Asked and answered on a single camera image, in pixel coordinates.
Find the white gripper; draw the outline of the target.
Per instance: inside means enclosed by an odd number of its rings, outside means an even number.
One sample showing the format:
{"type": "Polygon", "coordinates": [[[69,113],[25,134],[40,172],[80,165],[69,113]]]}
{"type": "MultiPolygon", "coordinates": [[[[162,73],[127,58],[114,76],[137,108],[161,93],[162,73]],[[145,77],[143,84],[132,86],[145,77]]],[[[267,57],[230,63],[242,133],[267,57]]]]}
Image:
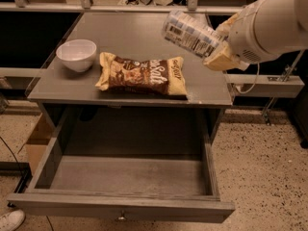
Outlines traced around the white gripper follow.
{"type": "Polygon", "coordinates": [[[246,70],[250,64],[273,61],[279,54],[270,53],[257,39],[255,22],[262,5],[268,0],[257,0],[243,7],[216,28],[221,38],[227,38],[219,44],[213,53],[203,60],[203,64],[213,71],[238,68],[246,70]]]}

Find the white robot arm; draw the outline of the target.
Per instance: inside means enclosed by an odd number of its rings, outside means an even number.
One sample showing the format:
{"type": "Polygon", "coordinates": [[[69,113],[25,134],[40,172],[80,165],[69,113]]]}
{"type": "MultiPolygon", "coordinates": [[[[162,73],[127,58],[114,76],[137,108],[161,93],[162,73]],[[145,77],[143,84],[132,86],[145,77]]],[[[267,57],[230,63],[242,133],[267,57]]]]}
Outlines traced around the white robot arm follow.
{"type": "Polygon", "coordinates": [[[247,69],[308,49],[308,0],[258,0],[217,27],[226,40],[203,60],[215,71],[247,69]]]}

